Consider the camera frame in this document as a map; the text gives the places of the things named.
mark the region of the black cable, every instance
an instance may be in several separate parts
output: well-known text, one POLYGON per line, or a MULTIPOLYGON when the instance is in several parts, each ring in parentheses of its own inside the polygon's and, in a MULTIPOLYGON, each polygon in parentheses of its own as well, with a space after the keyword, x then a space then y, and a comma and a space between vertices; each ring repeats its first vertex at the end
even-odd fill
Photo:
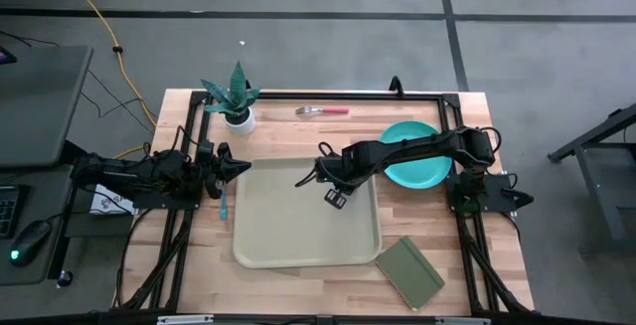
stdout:
POLYGON ((316 178, 316 176, 317 176, 317 172, 316 172, 316 167, 314 166, 314 168, 311 169, 311 171, 309 172, 309 175, 305 176, 302 180, 296 182, 294 187, 305 186, 309 182, 313 181, 316 178))
POLYGON ((519 176, 516 173, 514 173, 514 172, 513 173, 509 173, 507 175, 508 175, 508 177, 515 176, 515 181, 513 182, 513 185, 510 186, 510 188, 515 188, 515 186, 517 186, 517 181, 519 181, 519 176))
POLYGON ((123 280, 123 267, 124 267, 124 262, 126 260, 126 253, 128 252, 128 246, 130 245, 130 240, 132 239, 132 235, 135 232, 135 229, 137 228, 137 225, 139 225, 141 223, 141 220, 143 220, 144 217, 146 217, 146 215, 152 211, 152 209, 148 209, 144 212, 142 212, 139 217, 134 221, 134 223, 132 224, 132 227, 130 228, 130 232, 128 233, 128 237, 126 238, 126 244, 124 246, 123 252, 121 254, 121 261, 119 262, 119 269, 117 270, 117 276, 116 276, 116 280, 115 280, 115 296, 112 299, 112 304, 110 307, 115 307, 116 306, 121 306, 122 301, 121 301, 121 281, 123 280))
POLYGON ((325 141, 321 141, 320 143, 318 143, 318 150, 320 150, 320 153, 323 156, 337 156, 338 154, 334 152, 333 147, 331 147, 330 144, 326 143, 325 141), (323 150, 322 148, 326 147, 329 149, 329 152, 325 152, 325 150, 323 150))
POLYGON ((81 92, 81 96, 83 96, 83 98, 85 98, 86 100, 88 100, 88 102, 90 102, 91 104, 95 105, 95 107, 97 108, 97 117, 101 117, 101 108, 99 108, 99 105, 97 105, 96 102, 94 102, 93 100, 90 99, 90 97, 86 96, 85 93, 83 93, 83 91, 81 92))
POLYGON ((493 149, 493 153, 497 152, 499 150, 499 148, 501 147, 501 132, 499 132, 499 130, 497 130, 496 128, 492 127, 492 126, 486 126, 486 127, 481 127, 481 130, 491 130, 494 133, 497 134, 497 146, 495 146, 495 148, 493 149))
POLYGON ((137 120, 137 122, 139 123, 139 125, 141 125, 141 127, 145 128, 148 132, 150 132, 150 134, 154 134, 148 127, 146 127, 146 125, 143 124, 143 122, 141 122, 141 120, 139 120, 139 118, 132 113, 132 111, 130 111, 130 109, 128 108, 128 106, 124 105, 123 102, 121 102, 121 100, 119 100, 119 98, 117 96, 115 96, 112 92, 110 92, 110 90, 106 87, 106 85, 104 85, 104 83, 95 75, 95 73, 93 73, 91 70, 88 70, 88 73, 101 85, 101 87, 103 87, 104 90, 106 90, 106 92, 112 96, 112 98, 114 98, 121 107, 125 108, 126 111, 128 111, 128 113, 130 114, 130 116, 134 117, 135 120, 137 120))
POLYGON ((517 222, 515 222, 515 220, 513 220, 513 218, 510 217, 510 215, 505 212, 501 212, 501 215, 507 218, 508 221, 510 221, 510 223, 513 224, 513 226, 515 227, 515 230, 517 231, 517 238, 519 239, 519 242, 521 242, 521 231, 519 230, 519 226, 517 226, 517 222))
POLYGON ((33 47, 30 43, 27 43, 26 41, 33 41, 33 42, 39 42, 39 43, 44 43, 44 44, 48 44, 48 45, 52 45, 52 46, 56 46, 59 47, 60 45, 55 43, 55 42, 51 42, 51 41, 44 41, 44 40, 39 40, 37 38, 30 38, 30 37, 20 37, 20 36, 16 36, 14 34, 8 33, 8 32, 4 32, 4 31, 0 31, 0 34, 5 35, 7 37, 11 37, 17 41, 20 41, 24 44, 26 44, 29 47, 33 47))
MULTIPOLYGON (((16 36, 14 34, 8 33, 8 32, 4 32, 4 31, 0 31, 0 34, 5 35, 7 37, 13 38, 16 41, 19 41, 21 43, 24 43, 25 45, 29 46, 29 47, 33 47, 32 44, 30 44, 27 41, 33 41, 33 42, 39 42, 39 43, 44 43, 44 44, 48 44, 48 45, 52 45, 52 46, 56 46, 59 47, 60 45, 55 43, 55 42, 51 42, 51 41, 45 41, 45 40, 40 40, 40 39, 36 39, 36 38, 30 38, 30 37, 20 37, 20 36, 16 36)), ((139 124, 145 128, 148 132, 150 132, 151 134, 153 134, 152 131, 150 131, 150 129, 148 127, 146 127, 141 120, 139 120, 139 118, 137 116, 135 116, 132 111, 130 111, 130 109, 128 109, 125 105, 132 102, 132 101, 136 101, 136 100, 140 100, 140 98, 135 98, 131 101, 127 101, 127 102, 121 102, 121 100, 119 100, 115 95, 112 94, 112 92, 110 92, 110 90, 106 87, 106 85, 91 71, 88 70, 88 72, 90 73, 90 75, 106 90, 106 92, 108 92, 108 94, 110 94, 110 96, 112 96, 115 100, 117 100, 117 102, 119 102, 119 106, 107 111, 104 115, 101 115, 101 110, 99 109, 99 106, 97 106, 97 103, 90 100, 85 94, 83 95, 84 97, 86 97, 87 100, 89 100, 93 105, 95 105, 97 107, 97 111, 98 111, 98 117, 104 117, 106 115, 108 115, 111 111, 117 109, 118 107, 123 107, 125 108, 128 113, 130 113, 130 115, 132 117, 134 117, 137 122, 139 122, 139 124)), ((157 115, 155 115, 152 111, 148 110, 150 112, 150 114, 152 114, 153 116, 157 117, 157 115)))
POLYGON ((29 43, 29 42, 25 41, 25 39, 24 39, 24 38, 22 38, 22 37, 18 37, 18 36, 16 36, 16 35, 12 35, 11 33, 7 33, 7 32, 4 32, 4 31, 0 31, 0 34, 1 34, 1 35, 5 35, 5 36, 7 36, 7 37, 11 37, 11 38, 15 39, 15 40, 16 40, 16 41, 18 41, 18 42, 21 42, 21 43, 26 44, 26 45, 27 45, 27 46, 29 46, 29 47, 33 47, 33 45, 31 45, 31 43, 29 43))
POLYGON ((81 96, 83 96, 83 97, 84 97, 84 98, 85 98, 88 102, 90 102, 91 104, 95 105, 95 107, 97 108, 97 118, 104 118, 104 117, 107 117, 110 113, 112 113, 113 111, 115 111, 115 110, 117 110, 117 109, 121 108, 123 105, 127 105, 127 104, 129 104, 129 103, 131 103, 131 102, 134 102, 134 101, 140 100, 140 98, 139 98, 139 97, 135 97, 135 98, 130 99, 129 101, 125 101, 124 103, 122 103, 122 104, 120 104, 120 105, 118 105, 118 106, 115 106, 115 107, 110 108, 110 109, 109 109, 107 112, 105 112, 105 113, 101 113, 101 108, 99 107, 99 105, 98 105, 98 104, 97 104, 94 100, 92 100, 90 97, 88 97, 88 96, 87 96, 87 95, 86 95, 83 91, 81 92, 81 96))
POLYGON ((174 151, 175 147, 177 147, 177 141, 179 140, 179 132, 183 132, 183 136, 185 138, 188 139, 188 141, 192 142, 193 144, 199 146, 199 143, 195 142, 192 140, 192 137, 190 137, 190 135, 188 134, 188 132, 186 132, 186 129, 183 128, 183 126, 179 125, 177 126, 177 132, 175 134, 175 138, 174 140, 172 140, 172 146, 170 147, 170 151, 174 151))

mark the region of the teal plate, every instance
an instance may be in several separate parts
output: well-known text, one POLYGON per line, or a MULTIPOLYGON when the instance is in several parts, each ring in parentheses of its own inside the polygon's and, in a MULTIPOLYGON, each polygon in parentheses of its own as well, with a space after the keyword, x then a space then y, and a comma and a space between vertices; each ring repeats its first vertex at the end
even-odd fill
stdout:
MULTIPOLYGON (((432 126, 419 121, 402 121, 389 126, 380 141, 391 143, 438 134, 432 126)), ((390 179, 407 188, 427 189, 439 184, 450 171, 452 160, 433 157, 389 166, 385 172, 390 179)))

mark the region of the succulent plant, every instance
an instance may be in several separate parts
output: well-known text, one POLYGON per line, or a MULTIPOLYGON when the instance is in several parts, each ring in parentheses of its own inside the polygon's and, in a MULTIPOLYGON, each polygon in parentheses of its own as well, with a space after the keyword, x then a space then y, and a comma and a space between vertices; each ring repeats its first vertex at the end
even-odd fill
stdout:
POLYGON ((207 112, 219 112, 229 116, 242 115, 247 108, 256 102, 260 89, 247 89, 245 74, 242 72, 240 62, 237 62, 235 70, 230 78, 230 88, 201 80, 208 93, 217 101, 214 105, 207 105, 207 112))

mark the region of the red handle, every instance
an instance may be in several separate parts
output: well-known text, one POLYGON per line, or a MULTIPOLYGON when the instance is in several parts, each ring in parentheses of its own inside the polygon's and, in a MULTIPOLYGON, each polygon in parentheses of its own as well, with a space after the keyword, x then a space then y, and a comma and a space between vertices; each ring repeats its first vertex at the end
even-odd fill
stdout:
POLYGON ((331 113, 349 113, 348 108, 340 108, 340 107, 325 107, 322 109, 322 112, 331 112, 331 113))

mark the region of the concrete floor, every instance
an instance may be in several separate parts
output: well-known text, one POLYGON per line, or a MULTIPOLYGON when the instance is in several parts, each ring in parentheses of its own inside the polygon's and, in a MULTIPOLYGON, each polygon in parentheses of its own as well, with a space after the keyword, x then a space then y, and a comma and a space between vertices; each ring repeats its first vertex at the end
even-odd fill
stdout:
MULTIPOLYGON (((442 13, 440 0, 93 0, 101 8, 252 12, 442 13)), ((455 13, 636 14, 633 0, 452 0, 455 13)), ((0 6, 84 8, 81 0, 0 0, 0 6)), ((158 112, 167 87, 224 80, 236 59, 254 85, 279 88, 385 89, 399 75, 408 89, 457 90, 444 21, 111 19, 127 69, 158 112)), ((112 44, 94 18, 0 16, 0 30, 62 45, 91 45, 91 69, 120 98, 112 44)), ((573 159, 546 155, 636 99, 636 24, 457 23, 470 90, 487 92, 504 135, 502 159, 536 201, 520 212, 522 246, 538 310, 584 319, 636 322, 636 261, 581 259, 578 246, 602 234, 573 159)), ((19 56, 26 46, 0 36, 19 56)), ((102 109, 115 102, 86 79, 102 109)), ((138 106, 131 109, 142 118, 138 106)), ((628 130, 627 138, 636 139, 628 130)), ((114 155, 150 141, 124 110, 98 119, 81 99, 70 140, 114 155)), ((123 240, 73 241, 73 286, 48 281, 0 288, 0 317, 106 309, 123 240)))

